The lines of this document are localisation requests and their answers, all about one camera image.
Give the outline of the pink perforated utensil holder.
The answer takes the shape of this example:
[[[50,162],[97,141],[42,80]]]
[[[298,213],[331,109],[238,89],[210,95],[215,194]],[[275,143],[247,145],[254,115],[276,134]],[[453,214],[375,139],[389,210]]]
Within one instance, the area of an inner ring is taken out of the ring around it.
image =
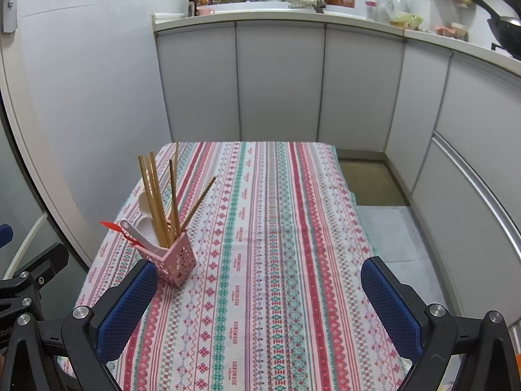
[[[140,256],[153,263],[160,279],[180,289],[196,265],[194,251],[186,232],[183,232],[171,248],[160,247],[152,253],[141,245],[135,245]]]

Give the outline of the grey kitchen cabinets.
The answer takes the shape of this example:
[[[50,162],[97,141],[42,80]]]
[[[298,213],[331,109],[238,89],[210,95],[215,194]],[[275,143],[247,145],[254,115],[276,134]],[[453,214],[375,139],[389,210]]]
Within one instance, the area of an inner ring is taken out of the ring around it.
[[[520,317],[520,63],[368,20],[235,11],[154,25],[172,137],[383,160],[453,307]]]

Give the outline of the patterned red green tablecloth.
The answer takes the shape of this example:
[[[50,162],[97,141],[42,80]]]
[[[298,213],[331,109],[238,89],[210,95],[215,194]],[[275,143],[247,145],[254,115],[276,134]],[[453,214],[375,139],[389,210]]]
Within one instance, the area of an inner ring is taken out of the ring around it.
[[[196,265],[160,282],[109,370],[124,390],[395,390],[406,370],[360,284],[373,255],[336,149],[167,144],[162,200],[192,217]]]

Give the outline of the black wok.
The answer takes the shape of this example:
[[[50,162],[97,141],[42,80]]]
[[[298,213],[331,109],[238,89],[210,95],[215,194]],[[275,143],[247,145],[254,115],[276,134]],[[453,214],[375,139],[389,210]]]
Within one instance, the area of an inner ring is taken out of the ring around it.
[[[489,13],[490,18],[487,20],[487,23],[500,46],[509,52],[512,57],[520,60],[520,19],[499,15],[489,4],[483,0],[471,1]]]

